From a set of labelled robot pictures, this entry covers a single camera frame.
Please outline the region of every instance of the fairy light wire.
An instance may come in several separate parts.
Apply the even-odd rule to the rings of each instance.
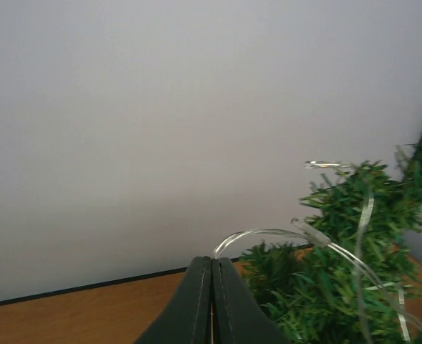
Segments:
[[[352,168],[356,172],[358,172],[358,168],[354,164],[343,163],[341,161],[331,162],[331,163],[328,163],[327,161],[307,161],[305,163],[305,167],[306,168],[334,168],[334,169]],[[371,191],[369,183],[367,182],[364,176],[362,177],[362,180],[363,180],[363,183],[365,184],[365,188],[367,189],[367,196],[365,197],[365,203],[362,208],[362,213],[360,214],[360,220],[359,220],[358,230],[357,230],[357,240],[355,243],[355,251],[354,251],[354,254],[357,258],[362,257],[363,235],[367,230],[367,226],[370,222],[371,214],[373,212],[373,205],[375,203],[375,198],[373,196],[373,192]],[[370,326],[368,324],[368,316],[365,309],[365,301],[363,297],[362,275],[361,275],[360,270],[357,267],[354,268],[354,283],[355,283],[355,289],[357,292],[358,311],[359,311],[358,313],[359,313],[359,321],[360,321],[362,334],[367,344],[373,344]]]
[[[307,168],[354,168],[357,170],[356,166],[354,166],[351,163],[342,163],[342,162],[334,162],[334,163],[328,163],[324,161],[308,161],[306,162],[305,166]],[[413,323],[416,328],[418,328],[422,332],[422,322],[417,318],[411,315],[410,313],[406,312],[404,308],[404,295],[403,295],[403,288],[401,287],[400,283],[397,284],[398,286],[398,302],[390,296],[389,291],[387,291],[385,285],[380,280],[380,278],[377,276],[377,274],[366,264],[364,263],[360,256],[362,254],[361,252],[361,246],[362,246],[362,240],[363,235],[367,229],[368,223],[370,221],[371,214],[373,212],[373,206],[374,206],[374,196],[372,191],[370,190],[370,187],[367,183],[367,181],[364,179],[364,184],[368,189],[368,195],[366,197],[366,202],[364,203],[362,213],[360,215],[359,225],[358,225],[358,232],[357,232],[357,241],[356,241],[356,248],[355,253],[352,254],[348,250],[342,248],[340,245],[337,245],[335,243],[332,243],[330,239],[328,239],[328,242],[320,242],[318,241],[318,238],[321,239],[321,237],[317,237],[315,235],[311,235],[310,233],[297,233],[294,231],[287,231],[285,229],[250,229],[248,231],[240,231],[234,234],[231,234],[227,236],[214,250],[213,252],[213,258],[219,258],[220,254],[232,243],[234,243],[236,240],[239,240],[242,237],[245,237],[250,234],[260,234],[260,235],[277,235],[286,237],[288,239],[305,239],[307,241],[312,242],[313,244],[321,247],[329,247],[333,251],[337,252],[340,256],[344,257],[347,261],[349,261],[355,268],[354,268],[354,277],[355,277],[355,284],[356,284],[356,290],[358,291],[358,306],[359,306],[359,318],[360,323],[362,326],[362,332],[367,340],[368,343],[373,343],[373,340],[371,339],[371,333],[370,329],[368,327],[368,317],[366,316],[365,312],[365,303],[363,301],[363,288],[362,288],[362,281],[361,281],[361,275],[365,275],[376,287],[377,290],[379,290],[384,298],[388,301],[390,306],[398,313],[398,319],[401,323],[402,333],[403,333],[403,339],[407,342],[410,341],[410,335],[408,332],[408,328],[406,326],[406,322]]]

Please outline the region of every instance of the wooden table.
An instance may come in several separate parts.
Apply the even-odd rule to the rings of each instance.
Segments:
[[[131,344],[160,314],[182,276],[176,273],[0,306],[0,344]],[[422,297],[408,300],[407,308],[422,321]]]

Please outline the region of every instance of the black object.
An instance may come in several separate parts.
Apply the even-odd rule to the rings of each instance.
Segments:
[[[165,310],[135,344],[209,344],[211,333],[215,344],[289,344],[230,259],[196,257]]]

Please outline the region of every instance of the dark baseboard edge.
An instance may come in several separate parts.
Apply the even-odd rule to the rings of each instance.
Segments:
[[[233,258],[233,259],[231,259],[231,261],[232,262],[238,262],[239,258]],[[141,276],[126,277],[126,278],[121,278],[119,280],[114,279],[113,281],[99,282],[99,283],[94,283],[92,285],[83,285],[83,286],[80,286],[80,287],[73,287],[73,288],[67,288],[67,289],[62,289],[62,290],[56,290],[54,292],[43,292],[41,294],[35,294],[35,295],[23,296],[23,297],[16,297],[14,299],[8,299],[8,300],[0,301],[0,306],[11,305],[13,303],[18,303],[18,302],[26,302],[26,301],[36,300],[36,299],[42,299],[44,297],[51,297],[51,296],[69,294],[71,292],[82,292],[82,291],[90,290],[90,289],[108,287],[110,285],[120,285],[122,283],[141,281],[141,280],[146,280],[148,278],[168,276],[169,274],[178,274],[180,272],[185,272],[186,270],[187,270],[187,267],[180,267],[178,269],[166,270],[166,271],[161,271],[161,272],[154,272],[152,274],[142,274]]]

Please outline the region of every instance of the stitching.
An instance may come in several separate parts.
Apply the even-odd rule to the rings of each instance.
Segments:
[[[231,342],[234,343],[234,336],[233,336],[233,328],[231,326],[231,317],[230,317],[230,307],[229,305],[226,303],[226,295],[225,295],[225,291],[224,291],[224,281],[222,279],[222,270],[221,270],[221,264],[219,264],[220,266],[220,285],[222,287],[222,295],[224,296],[224,305],[225,305],[225,312],[226,312],[226,316],[228,317],[228,324],[229,324],[229,328],[230,328],[230,337],[231,337]]]
[[[193,344],[194,340],[195,340],[195,332],[196,332],[196,321],[198,319],[198,311],[199,311],[199,307],[201,305],[201,299],[202,299],[202,295],[203,295],[203,282],[204,282],[204,275],[205,275],[205,270],[204,270],[204,262],[203,262],[203,272],[201,274],[201,287],[199,290],[199,296],[198,296],[198,306],[196,307],[196,314],[195,314],[195,322],[193,323],[193,332],[191,333],[191,344]]]

